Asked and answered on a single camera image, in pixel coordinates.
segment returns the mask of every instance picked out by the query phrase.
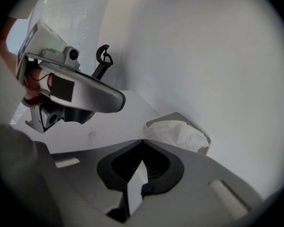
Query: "gray panel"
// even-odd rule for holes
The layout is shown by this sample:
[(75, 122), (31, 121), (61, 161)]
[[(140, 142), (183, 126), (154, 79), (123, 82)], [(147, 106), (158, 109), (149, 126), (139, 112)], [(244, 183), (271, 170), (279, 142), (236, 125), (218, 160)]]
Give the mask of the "gray panel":
[(77, 158), (80, 163), (60, 168), (60, 173), (67, 182), (84, 198), (102, 213), (117, 208), (122, 192), (108, 189), (97, 174), (97, 164), (103, 157), (134, 143), (135, 140), (105, 148), (54, 154), (54, 161)]
[(58, 206), (38, 163), (36, 145), (27, 135), (10, 126), (0, 126), (0, 178), (15, 199), (39, 221), (61, 226)]
[(250, 186), (211, 158), (164, 143), (152, 142), (182, 160), (185, 166), (184, 175), (168, 193), (145, 197), (127, 224), (137, 227), (210, 227), (229, 223), (231, 217), (208, 185), (215, 179), (225, 181), (249, 207), (254, 208), (261, 203), (261, 198)]
[(43, 143), (37, 145), (42, 171), (50, 192), (60, 210), (65, 227), (121, 227), (123, 224), (107, 217), (81, 198), (66, 179), (60, 174), (52, 156)]

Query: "black cable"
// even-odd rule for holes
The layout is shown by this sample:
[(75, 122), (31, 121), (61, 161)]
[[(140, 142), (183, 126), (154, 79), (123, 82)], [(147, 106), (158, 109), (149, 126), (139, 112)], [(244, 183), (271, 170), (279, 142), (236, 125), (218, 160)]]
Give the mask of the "black cable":
[(32, 78), (32, 80), (34, 80), (34, 81), (41, 81), (41, 80), (44, 79), (45, 77), (51, 75), (51, 73), (45, 75), (44, 77), (41, 77), (40, 79), (35, 79), (35, 78), (32, 76), (32, 72), (31, 72), (31, 71), (29, 71), (29, 75), (30, 75), (30, 77)]

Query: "white paper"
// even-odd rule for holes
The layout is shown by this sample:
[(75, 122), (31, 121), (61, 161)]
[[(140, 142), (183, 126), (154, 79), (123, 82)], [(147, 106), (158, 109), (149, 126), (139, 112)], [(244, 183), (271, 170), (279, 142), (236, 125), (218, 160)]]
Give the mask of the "white paper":
[(127, 184), (127, 196), (130, 215), (132, 215), (142, 203), (143, 199), (141, 190), (142, 186), (146, 183), (148, 183), (147, 169), (144, 162), (142, 161), (136, 172), (133, 174), (133, 177)]
[(141, 139), (155, 140), (193, 152), (201, 147), (209, 147), (202, 132), (178, 120), (153, 123), (142, 131)]

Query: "white wall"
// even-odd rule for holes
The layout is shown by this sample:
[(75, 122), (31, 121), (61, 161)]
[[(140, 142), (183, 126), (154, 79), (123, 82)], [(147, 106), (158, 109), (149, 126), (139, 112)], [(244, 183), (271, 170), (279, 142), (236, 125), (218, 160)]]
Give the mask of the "white wall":
[(265, 0), (110, 0), (108, 32), (121, 89), (197, 123), (263, 198), (283, 186), (284, 26)]

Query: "person's hand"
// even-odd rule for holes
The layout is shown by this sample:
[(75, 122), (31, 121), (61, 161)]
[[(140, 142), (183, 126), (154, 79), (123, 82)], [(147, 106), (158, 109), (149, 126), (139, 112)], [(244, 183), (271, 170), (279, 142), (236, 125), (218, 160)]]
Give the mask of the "person's hand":
[[(0, 56), (8, 67), (9, 71), (16, 76), (16, 63), (17, 56), (11, 52), (9, 52), (6, 39), (9, 35), (11, 28), (16, 22), (15, 18), (7, 18), (2, 30), (0, 31)], [(40, 85), (38, 82), (39, 75), (41, 72), (40, 67), (33, 67), (30, 71), (27, 71), (24, 78), (24, 88), (27, 93), (25, 95), (25, 99), (28, 101), (38, 101), (40, 97)], [(48, 78), (48, 85), (51, 87), (52, 84), (52, 76)]]

